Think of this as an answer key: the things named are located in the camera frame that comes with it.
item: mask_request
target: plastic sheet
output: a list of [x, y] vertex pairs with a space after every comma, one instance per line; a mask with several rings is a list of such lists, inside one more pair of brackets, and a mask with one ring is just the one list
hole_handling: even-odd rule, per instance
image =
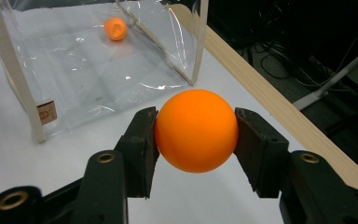
[[[197, 80], [203, 49], [200, 27], [185, 28], [169, 5], [154, 0], [74, 1], [76, 6], [65, 7], [48, 3], [2, 3], [34, 100], [55, 116], [43, 123], [47, 135], [184, 89]], [[196, 1], [197, 18], [199, 6]], [[111, 41], [104, 33], [103, 22], [111, 17], [120, 17], [129, 27], [121, 41]]]

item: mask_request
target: ping pong ball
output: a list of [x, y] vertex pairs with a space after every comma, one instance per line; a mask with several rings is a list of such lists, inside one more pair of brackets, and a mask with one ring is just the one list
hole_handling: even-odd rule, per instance
[[127, 24], [119, 17], [113, 17], [103, 23], [103, 29], [111, 40], [121, 40], [127, 35]]
[[238, 140], [230, 105], [206, 90], [182, 91], [158, 112], [155, 138], [161, 155], [174, 167], [205, 173], [223, 164]]

